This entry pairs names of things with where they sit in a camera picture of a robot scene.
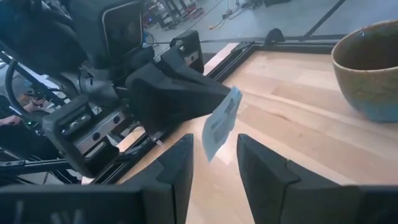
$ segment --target cable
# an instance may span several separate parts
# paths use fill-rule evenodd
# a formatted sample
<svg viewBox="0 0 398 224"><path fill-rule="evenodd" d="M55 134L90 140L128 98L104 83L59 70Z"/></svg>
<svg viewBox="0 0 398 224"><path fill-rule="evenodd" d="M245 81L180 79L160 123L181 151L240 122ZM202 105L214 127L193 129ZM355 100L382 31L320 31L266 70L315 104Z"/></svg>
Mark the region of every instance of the cable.
<svg viewBox="0 0 398 224"><path fill-rule="evenodd" d="M6 89L6 95L8 97L8 100L10 101L11 106L14 107L18 112L20 112L20 114L23 117L26 117L31 121L36 121L38 123L41 123L40 117L26 111L25 108L22 107L21 104L15 98L14 90L12 89L12 78L14 76L15 67L17 65L18 62L15 59L12 59L6 72L6 80L4 86Z"/></svg>
<svg viewBox="0 0 398 224"><path fill-rule="evenodd" d="M209 29L210 30L215 30L215 29L219 29L221 28L226 20L232 20L234 18L236 18L237 16L239 16L240 14L242 14L246 9L248 9L250 6L252 6L252 3L245 3L241 6L241 11L239 11L239 7L236 7L234 9L229 9L229 3L227 4L227 8L228 10L223 14L223 19L217 23L216 25L210 26Z"/></svg>
<svg viewBox="0 0 398 224"><path fill-rule="evenodd" d="M159 46L159 42L157 41L157 39L155 38L155 36L153 35L153 34L151 34L150 32L148 32L148 31L145 31L146 33L147 33L147 38L148 37L151 37L152 38L152 44L149 44L150 46L152 46L152 47L157 47L157 46Z"/></svg>

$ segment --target wooden tabletop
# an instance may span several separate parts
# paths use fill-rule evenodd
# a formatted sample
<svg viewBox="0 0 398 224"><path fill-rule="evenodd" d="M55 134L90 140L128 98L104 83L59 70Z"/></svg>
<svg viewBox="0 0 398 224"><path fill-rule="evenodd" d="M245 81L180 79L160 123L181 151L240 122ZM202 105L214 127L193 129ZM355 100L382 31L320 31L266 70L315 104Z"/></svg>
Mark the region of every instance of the wooden tabletop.
<svg viewBox="0 0 398 224"><path fill-rule="evenodd" d="M206 71L234 46L208 62ZM193 133L195 169L187 223L254 223L236 158L237 136L245 133L336 183L398 184L398 124L372 123L347 104L330 55L256 52L224 84L237 86L243 100L234 130L210 163L201 146L205 116L182 124L119 182ZM126 138L121 150L139 134Z"/></svg>

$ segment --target metal bracket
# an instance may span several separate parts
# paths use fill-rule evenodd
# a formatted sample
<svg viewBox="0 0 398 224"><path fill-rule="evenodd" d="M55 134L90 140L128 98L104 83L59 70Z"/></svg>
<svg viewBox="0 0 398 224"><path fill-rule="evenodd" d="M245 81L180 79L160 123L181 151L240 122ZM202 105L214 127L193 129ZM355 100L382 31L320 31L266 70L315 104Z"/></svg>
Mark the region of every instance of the metal bracket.
<svg viewBox="0 0 398 224"><path fill-rule="evenodd" d="M26 161L18 160L18 161L9 161L9 162L0 162L0 167L23 167L25 166Z"/></svg>
<svg viewBox="0 0 398 224"><path fill-rule="evenodd" d="M250 46L254 44L254 41L242 41L240 42L234 49L232 49L231 53L236 52L236 51L244 51Z"/></svg>
<svg viewBox="0 0 398 224"><path fill-rule="evenodd" d="M272 29L268 32L267 37L265 39L265 44L275 44L285 42L285 36L283 35L280 29Z"/></svg>

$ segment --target black aluminum frame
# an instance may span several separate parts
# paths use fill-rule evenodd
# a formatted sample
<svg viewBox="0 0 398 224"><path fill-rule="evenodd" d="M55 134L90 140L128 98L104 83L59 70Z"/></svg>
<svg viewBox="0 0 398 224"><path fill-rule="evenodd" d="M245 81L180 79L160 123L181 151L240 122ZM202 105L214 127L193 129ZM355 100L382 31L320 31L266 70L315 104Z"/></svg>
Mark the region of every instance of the black aluminum frame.
<svg viewBox="0 0 398 224"><path fill-rule="evenodd" d="M218 81L224 82L233 72L239 68L253 53L257 51L269 52L290 52L301 54L331 54L337 40L345 35L317 35L307 38L309 42L303 42L302 37L285 37L286 42L265 44L264 42L241 42L231 53L222 60L207 76ZM171 127L160 138L161 141L167 139L178 126ZM126 151L129 154L135 147L141 147L142 152L139 157L125 162L123 164L115 164L107 168L101 175L95 178L91 184L115 184L127 172L132 169L151 149L156 146L149 136L145 133L136 142L132 144L130 149Z"/></svg>

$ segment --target black mount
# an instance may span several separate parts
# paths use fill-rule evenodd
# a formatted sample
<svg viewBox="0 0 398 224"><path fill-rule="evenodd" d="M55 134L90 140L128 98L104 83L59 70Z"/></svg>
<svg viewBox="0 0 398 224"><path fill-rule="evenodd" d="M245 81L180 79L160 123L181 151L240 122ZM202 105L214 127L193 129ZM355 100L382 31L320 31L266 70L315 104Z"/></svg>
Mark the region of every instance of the black mount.
<svg viewBox="0 0 398 224"><path fill-rule="evenodd" d="M272 29L268 32L265 44L285 42L285 37L280 29Z"/></svg>
<svg viewBox="0 0 398 224"><path fill-rule="evenodd" d="M256 223L397 223L398 187L340 186L245 134L239 171Z"/></svg>
<svg viewBox="0 0 398 224"><path fill-rule="evenodd" d="M230 89L204 76L197 31L174 39L158 64L126 80L129 107L153 141L171 126L212 113Z"/></svg>

